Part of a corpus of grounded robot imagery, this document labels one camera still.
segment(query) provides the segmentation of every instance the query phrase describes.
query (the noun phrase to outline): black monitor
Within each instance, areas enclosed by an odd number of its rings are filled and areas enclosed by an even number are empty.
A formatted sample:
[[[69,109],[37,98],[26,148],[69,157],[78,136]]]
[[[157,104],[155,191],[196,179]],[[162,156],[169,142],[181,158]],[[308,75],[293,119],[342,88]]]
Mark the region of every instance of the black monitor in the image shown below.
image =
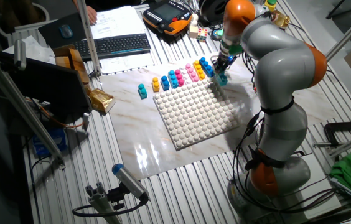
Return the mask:
[[[14,63],[14,55],[0,52],[1,60]],[[56,115],[89,113],[91,101],[76,70],[26,59],[24,71],[9,72],[24,96],[47,101]]]

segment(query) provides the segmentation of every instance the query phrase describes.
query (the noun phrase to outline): paper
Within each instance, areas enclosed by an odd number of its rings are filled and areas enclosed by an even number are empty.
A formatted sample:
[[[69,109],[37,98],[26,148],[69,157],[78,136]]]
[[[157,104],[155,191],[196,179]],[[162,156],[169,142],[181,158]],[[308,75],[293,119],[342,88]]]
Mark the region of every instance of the paper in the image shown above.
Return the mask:
[[[55,55],[51,48],[40,46],[33,36],[28,36],[25,39],[22,39],[22,41],[25,42],[27,58],[55,65]],[[3,50],[3,52],[13,54],[14,46]]]
[[[91,26],[94,39],[145,33],[145,25],[131,6],[98,12],[96,17],[96,24]]]
[[[150,53],[103,59],[100,60],[100,63],[102,66],[101,72],[104,74],[153,65]]]
[[[91,26],[94,39],[120,35],[143,34],[145,25],[131,6],[97,13],[96,24]],[[122,72],[153,65],[150,53],[100,60],[102,73]]]

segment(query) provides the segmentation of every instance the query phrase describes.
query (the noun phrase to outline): yellow lego brick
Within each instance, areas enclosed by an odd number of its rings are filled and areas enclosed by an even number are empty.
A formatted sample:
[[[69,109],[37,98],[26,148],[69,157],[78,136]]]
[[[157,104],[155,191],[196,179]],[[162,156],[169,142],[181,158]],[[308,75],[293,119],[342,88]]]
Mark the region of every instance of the yellow lego brick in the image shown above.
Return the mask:
[[[194,68],[196,70],[196,74],[199,77],[199,80],[203,80],[206,76],[205,76],[205,73],[203,72],[202,66],[199,64],[198,60],[194,61]]]
[[[159,80],[157,77],[152,79],[152,87],[153,87],[153,92],[156,93],[161,89],[161,86],[159,85]]]
[[[266,0],[265,6],[268,7],[270,12],[273,12],[276,7],[276,0]]]

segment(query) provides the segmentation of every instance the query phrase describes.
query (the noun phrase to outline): marble surface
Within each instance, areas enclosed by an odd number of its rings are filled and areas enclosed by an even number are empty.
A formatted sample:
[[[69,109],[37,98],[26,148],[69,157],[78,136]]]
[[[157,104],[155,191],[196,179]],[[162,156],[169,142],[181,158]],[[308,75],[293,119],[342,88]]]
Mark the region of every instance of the marble surface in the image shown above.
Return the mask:
[[[227,70],[228,84],[223,86],[223,89],[237,109],[241,126],[176,151],[152,99],[152,79],[167,75],[169,70],[184,67],[199,58],[100,77],[103,90],[116,99],[109,114],[123,164],[137,179],[150,177],[236,148],[245,131],[246,123],[259,112],[260,101],[253,90],[251,73],[239,58],[231,69]],[[144,100],[140,99],[137,91],[140,83],[145,85],[148,92],[148,98]],[[296,91],[294,97],[295,102],[305,109],[309,126],[337,116],[318,86]],[[245,144],[252,143],[254,135],[245,141]]]

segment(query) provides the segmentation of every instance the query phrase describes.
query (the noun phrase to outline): pink lego brick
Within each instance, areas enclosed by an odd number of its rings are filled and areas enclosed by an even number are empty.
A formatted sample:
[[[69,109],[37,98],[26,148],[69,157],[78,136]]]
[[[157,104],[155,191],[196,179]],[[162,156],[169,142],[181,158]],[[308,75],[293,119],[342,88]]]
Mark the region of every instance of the pink lego brick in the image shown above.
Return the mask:
[[[199,81],[199,77],[196,75],[194,68],[190,64],[187,64],[185,68],[187,69],[189,77],[193,82]]]
[[[181,71],[179,69],[175,71],[175,76],[177,77],[178,86],[182,87],[185,83],[184,83],[184,79],[182,78]]]

